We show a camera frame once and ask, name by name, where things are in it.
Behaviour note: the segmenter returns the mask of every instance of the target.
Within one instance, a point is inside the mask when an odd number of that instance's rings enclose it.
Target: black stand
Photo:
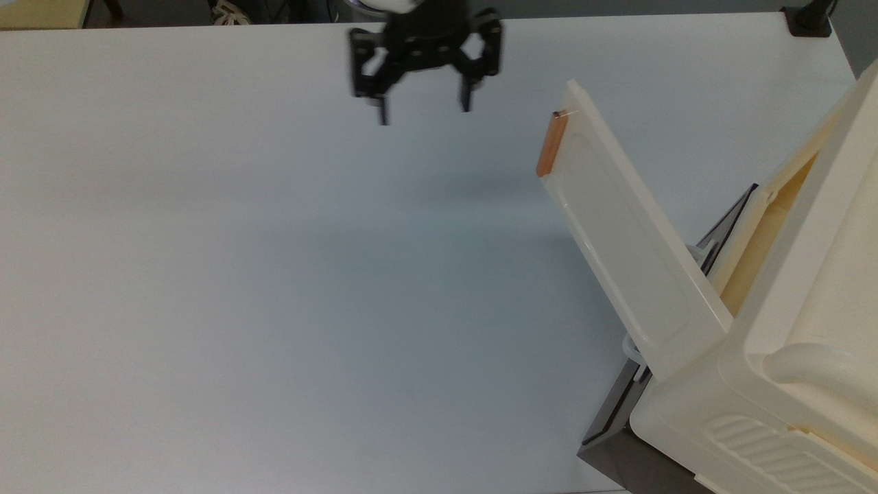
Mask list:
[[[787,28],[793,36],[829,38],[832,34],[829,24],[832,9],[835,9],[833,0],[814,0],[802,8],[784,7],[781,11],[787,16]]]

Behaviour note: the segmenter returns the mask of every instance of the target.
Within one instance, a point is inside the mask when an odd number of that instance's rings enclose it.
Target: open lid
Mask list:
[[[656,379],[720,341],[731,315],[588,94],[568,83],[537,175]]]

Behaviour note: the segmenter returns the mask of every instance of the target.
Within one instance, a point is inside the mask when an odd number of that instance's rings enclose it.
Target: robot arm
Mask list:
[[[366,0],[363,4],[388,12],[381,33],[349,31],[354,96],[369,98],[378,106],[381,125],[388,123],[387,92],[407,72],[453,66],[461,75],[460,104],[465,112],[470,111],[472,92],[482,79],[500,73],[503,26],[493,9],[470,18],[466,0]],[[484,42],[476,60],[461,49],[473,33]],[[365,74],[363,67],[378,47],[386,48],[387,55],[373,74]]]

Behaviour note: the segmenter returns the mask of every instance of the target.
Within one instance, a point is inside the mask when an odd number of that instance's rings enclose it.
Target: black mount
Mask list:
[[[470,34],[484,42],[481,56],[471,60],[461,49]],[[465,0],[425,0],[407,14],[391,13],[382,33],[354,28],[348,32],[350,76],[354,96],[369,98],[387,125],[387,92],[407,73],[450,64],[460,72],[460,105],[469,112],[472,92],[485,76],[500,73],[503,25],[494,9],[469,18]],[[387,55],[372,75],[363,66],[384,47]]]
[[[814,0],[802,8],[784,7],[789,33],[797,38],[829,38],[832,26],[829,16],[838,0]]]

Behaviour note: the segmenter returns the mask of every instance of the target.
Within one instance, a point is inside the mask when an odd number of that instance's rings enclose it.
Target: white table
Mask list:
[[[576,78],[685,240],[853,82],[781,14],[507,23],[457,106],[345,26],[0,33],[0,490],[543,494],[623,328],[534,176]]]

